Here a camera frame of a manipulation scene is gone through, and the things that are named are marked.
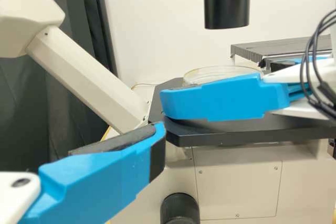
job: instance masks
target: petri dish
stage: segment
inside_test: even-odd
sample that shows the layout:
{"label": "petri dish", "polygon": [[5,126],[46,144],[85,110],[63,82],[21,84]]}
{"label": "petri dish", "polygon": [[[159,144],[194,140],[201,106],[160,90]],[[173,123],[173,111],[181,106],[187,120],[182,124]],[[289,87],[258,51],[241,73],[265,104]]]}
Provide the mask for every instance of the petri dish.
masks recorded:
{"label": "petri dish", "polygon": [[203,84],[249,73],[260,73],[261,76],[263,75],[261,69],[237,65],[221,65],[197,68],[187,72],[184,75],[183,86]]}

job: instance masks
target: white panel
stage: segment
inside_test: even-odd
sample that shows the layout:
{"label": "white panel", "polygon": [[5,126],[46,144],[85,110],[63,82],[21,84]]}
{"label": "white panel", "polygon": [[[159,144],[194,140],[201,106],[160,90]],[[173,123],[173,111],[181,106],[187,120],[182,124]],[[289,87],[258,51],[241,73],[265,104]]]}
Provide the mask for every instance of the white panel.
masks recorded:
{"label": "white panel", "polygon": [[276,215],[281,161],[258,148],[196,148],[201,219]]}
{"label": "white panel", "polygon": [[118,71],[130,86],[230,63],[231,44],[310,36],[334,3],[251,0],[248,27],[206,30],[203,0],[106,0]]}

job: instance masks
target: black cable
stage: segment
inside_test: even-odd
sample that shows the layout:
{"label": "black cable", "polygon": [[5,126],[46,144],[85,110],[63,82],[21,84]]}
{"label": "black cable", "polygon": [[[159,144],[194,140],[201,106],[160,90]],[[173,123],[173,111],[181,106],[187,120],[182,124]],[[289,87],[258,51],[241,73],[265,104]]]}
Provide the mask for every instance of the black cable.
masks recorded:
{"label": "black cable", "polygon": [[[328,15],[332,14],[333,12],[336,12],[336,9],[331,11]],[[328,15],[326,15],[319,23],[316,31],[314,32],[313,36],[308,40],[307,46],[306,46],[306,50],[305,53],[302,56],[302,62],[301,62],[301,66],[300,66],[300,84],[302,87],[302,90],[305,94],[305,96],[307,97],[308,101],[310,101],[311,103],[317,103],[317,102],[322,102],[321,98],[319,97],[319,95],[316,93],[311,79],[310,79],[310,73],[309,73],[309,49],[313,46],[313,55],[312,55],[312,60],[313,60],[313,66],[314,66],[314,60],[315,60],[315,66],[314,66],[314,71],[315,73],[317,73],[319,81],[323,81],[321,76],[319,75],[318,69],[317,69],[317,64],[316,64],[316,44],[315,42],[315,38],[317,38],[322,32],[324,32],[326,29],[328,29],[330,26],[336,24],[336,20],[333,21],[336,18],[336,15],[329,18],[326,22],[323,23],[323,21],[328,17]],[[312,99],[307,90],[306,87],[304,85],[304,80],[303,80],[303,67],[304,64],[306,63],[306,75],[307,75],[307,82],[308,82],[308,89],[310,89],[313,93],[313,95],[315,96],[315,98],[318,100],[314,100]]]}
{"label": "black cable", "polygon": [[[307,81],[308,81],[308,87],[310,88],[312,94],[315,96],[315,98],[319,101],[322,102],[320,96],[316,93],[315,88],[312,85],[311,79],[310,79],[310,73],[309,73],[309,49],[313,46],[313,38],[315,38],[315,36],[319,36],[321,33],[323,33],[326,29],[328,29],[329,27],[331,27],[332,25],[336,24],[336,20],[334,20],[331,23],[328,23],[326,25],[323,26],[322,29],[320,30],[316,30],[316,32],[313,34],[313,36],[310,38],[309,42],[307,43],[307,47],[306,47],[306,75],[307,75]],[[314,68],[315,74],[318,75],[320,77],[320,83],[323,81],[320,73],[318,72],[318,68],[317,68],[317,64],[316,64],[316,54],[312,55],[312,61],[314,63],[314,59],[315,59],[315,66],[316,68]]]}
{"label": "black cable", "polygon": [[[336,12],[336,9],[331,11],[328,15],[331,15],[332,13]],[[336,18],[336,15],[332,16],[331,18],[329,18],[326,22],[324,22],[324,20],[328,17],[328,15],[326,15],[322,20],[321,22],[318,24],[317,26],[317,31],[321,31],[321,33],[323,31],[325,31],[325,29],[329,28],[333,23],[330,23],[331,21],[333,21],[335,18]],[[313,52],[312,52],[312,62],[313,62],[313,67],[314,67],[314,71],[315,71],[315,74],[319,80],[319,82],[321,83],[323,80],[322,80],[322,77],[319,73],[319,70],[318,70],[318,67],[317,67],[317,47],[318,47],[318,36],[319,36],[320,33],[317,33],[315,32],[314,33],[314,43],[313,43]]]}
{"label": "black cable", "polygon": [[[302,55],[302,62],[300,66],[300,84],[301,84],[301,87],[302,87],[302,90],[305,96],[308,99],[308,103],[311,104],[317,110],[319,110],[322,114],[326,115],[328,118],[336,121],[336,110],[334,106],[334,102],[336,101],[336,93],[334,92],[332,88],[330,88],[328,83],[326,83],[322,79],[318,71],[318,67],[317,67],[318,37],[326,29],[336,24],[336,15],[331,16],[335,12],[336,12],[336,9],[330,11],[320,20],[315,32],[308,40],[308,43],[306,45],[306,50],[304,54]],[[317,76],[318,81],[320,82],[318,89],[325,95],[325,97],[331,102],[331,104],[327,104],[324,101],[322,101],[322,99],[317,94],[315,88],[312,85],[311,78],[310,78],[310,72],[309,72],[310,71],[309,70],[309,52],[310,51],[312,53],[313,69]],[[306,64],[306,77],[307,77],[308,89],[312,92],[312,96],[308,94],[308,91],[305,87],[305,83],[303,79],[303,68],[305,64]]]}

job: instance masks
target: hole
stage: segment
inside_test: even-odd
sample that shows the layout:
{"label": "hole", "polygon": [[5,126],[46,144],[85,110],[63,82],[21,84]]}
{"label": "hole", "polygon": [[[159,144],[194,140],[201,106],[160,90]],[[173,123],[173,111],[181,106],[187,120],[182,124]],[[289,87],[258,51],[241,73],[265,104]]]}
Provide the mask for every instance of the hole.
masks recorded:
{"label": "hole", "polygon": [[27,185],[30,182],[29,178],[20,178],[14,183],[12,183],[12,187],[22,187]]}

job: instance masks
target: blue plastic pad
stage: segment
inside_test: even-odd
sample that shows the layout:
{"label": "blue plastic pad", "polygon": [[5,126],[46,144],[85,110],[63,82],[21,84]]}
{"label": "blue plastic pad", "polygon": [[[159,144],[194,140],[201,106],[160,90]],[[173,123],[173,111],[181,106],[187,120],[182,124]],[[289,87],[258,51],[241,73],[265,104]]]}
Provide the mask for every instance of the blue plastic pad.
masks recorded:
{"label": "blue plastic pad", "polygon": [[165,115],[177,120],[258,119],[302,97],[299,83],[264,83],[258,73],[160,92]]}
{"label": "blue plastic pad", "polygon": [[102,224],[135,200],[150,181],[156,133],[121,151],[69,156],[39,168],[42,191],[21,224]]}

